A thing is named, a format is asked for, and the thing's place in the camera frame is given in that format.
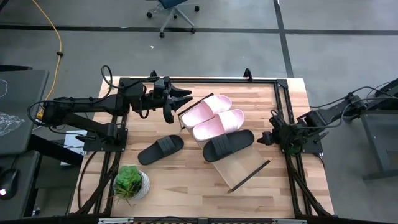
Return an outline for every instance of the wooden tabletop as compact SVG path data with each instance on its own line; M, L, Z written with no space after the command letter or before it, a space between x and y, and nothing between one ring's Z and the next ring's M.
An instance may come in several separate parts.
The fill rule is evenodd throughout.
M117 85L120 77L113 78ZM294 116L298 117L309 111L307 93L301 78L287 79ZM176 83L177 88L191 90L193 100L179 109L184 110L209 93L226 95L233 102L232 109L239 108L245 114L241 129L250 129L256 139L263 131L271 130L268 122L270 110L276 109L274 87L270 84L230 84L230 83ZM103 82L100 96L108 90ZM147 119L130 112L127 119L129 137L126 150L122 154L120 167L136 165L150 179L149 193L141 200L130 201L114 199L112 216L129 217L211 217L211 218L293 218L292 199L290 196L287 169L283 154L278 146L265 146L254 143L264 160L270 164L249 179L238 190L227 193L229 187L215 169L206 162L202 151L189 132L181 131L178 116L174 124L167 124L162 110L150 111ZM96 113L94 120L100 123L111 121L111 115ZM163 158L149 166L142 166L137 155L153 144L156 139L169 134L178 134L185 142L184 148L175 154ZM98 185L104 153L97 153L85 172L81 187L81 200L84 203ZM319 158L303 154L303 165L308 188L324 208L333 213L325 171ZM82 167L88 156L85 156ZM300 208L304 211L302 193L298 190ZM105 189L103 199L108 195ZM106 201L103 200L101 211ZM71 212L77 210L77 191L73 197Z

